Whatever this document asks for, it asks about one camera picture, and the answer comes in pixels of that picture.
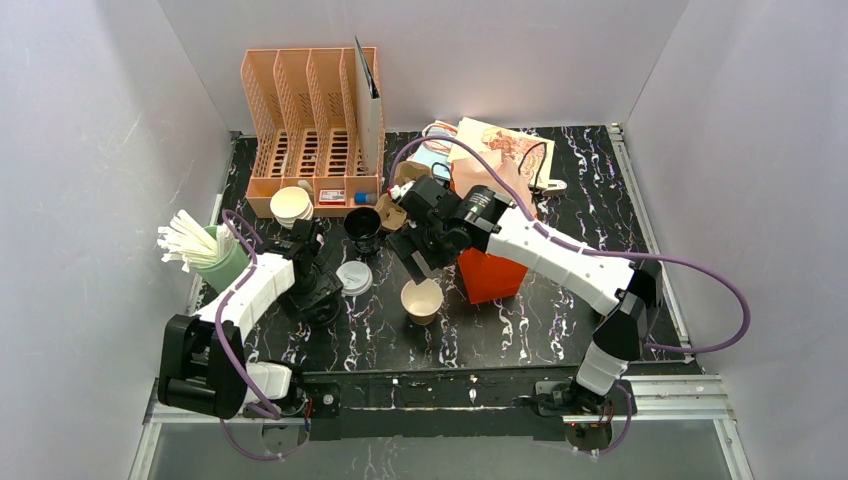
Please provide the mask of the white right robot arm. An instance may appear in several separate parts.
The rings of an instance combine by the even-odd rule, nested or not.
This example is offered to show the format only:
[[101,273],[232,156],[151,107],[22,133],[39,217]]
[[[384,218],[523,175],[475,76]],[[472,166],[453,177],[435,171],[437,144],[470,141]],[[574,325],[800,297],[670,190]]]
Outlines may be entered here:
[[662,301],[658,263],[637,264],[579,247],[486,186],[459,196],[423,176],[390,187],[388,195],[407,214],[406,224],[388,242],[414,283],[476,249],[548,278],[601,316],[572,382],[575,393],[607,395],[629,364],[641,358],[645,331]]

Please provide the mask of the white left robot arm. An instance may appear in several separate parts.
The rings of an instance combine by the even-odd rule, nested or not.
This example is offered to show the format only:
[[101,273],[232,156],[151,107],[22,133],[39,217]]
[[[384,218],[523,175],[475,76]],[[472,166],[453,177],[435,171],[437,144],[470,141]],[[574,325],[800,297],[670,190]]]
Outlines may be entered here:
[[310,326],[335,321],[343,284],[321,252],[323,240],[319,221],[295,221],[285,238],[260,245],[212,302],[192,316],[173,316],[164,331],[158,400],[219,419],[246,409],[269,419],[305,412],[302,369],[283,360],[251,363],[244,342],[274,305]]

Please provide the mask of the kraft paper cup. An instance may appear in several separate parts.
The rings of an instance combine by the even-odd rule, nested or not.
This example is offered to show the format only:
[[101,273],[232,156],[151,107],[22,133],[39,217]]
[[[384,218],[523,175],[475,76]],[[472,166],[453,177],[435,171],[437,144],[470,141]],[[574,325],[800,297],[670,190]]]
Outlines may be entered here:
[[401,290],[401,304],[408,318],[417,325],[430,324],[443,302],[443,290],[433,279],[421,283],[410,280]]

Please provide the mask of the orange paper bag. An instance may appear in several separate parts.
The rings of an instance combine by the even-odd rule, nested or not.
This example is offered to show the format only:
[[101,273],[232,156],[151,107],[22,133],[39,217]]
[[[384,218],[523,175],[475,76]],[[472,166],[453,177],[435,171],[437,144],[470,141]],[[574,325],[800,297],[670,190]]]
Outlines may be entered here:
[[[519,173],[518,165],[505,157],[501,150],[483,151],[480,155],[498,176],[518,193],[530,212],[537,217],[528,181]],[[451,189],[459,196],[465,197],[476,185],[487,186],[497,193],[509,195],[473,156],[454,159],[451,162]],[[527,268],[518,263],[476,249],[462,253],[458,264],[471,304],[516,295],[527,273]]]

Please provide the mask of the brown pulp cup carrier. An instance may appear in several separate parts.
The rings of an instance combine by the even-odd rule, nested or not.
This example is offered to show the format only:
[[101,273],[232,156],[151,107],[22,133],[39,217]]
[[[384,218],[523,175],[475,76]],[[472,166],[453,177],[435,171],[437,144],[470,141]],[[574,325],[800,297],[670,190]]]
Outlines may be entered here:
[[[429,167],[414,161],[402,161],[392,175],[389,185],[402,186],[422,176],[432,176]],[[388,192],[379,197],[374,209],[380,216],[381,229],[384,231],[395,232],[401,229],[407,221],[407,212],[395,203]]]

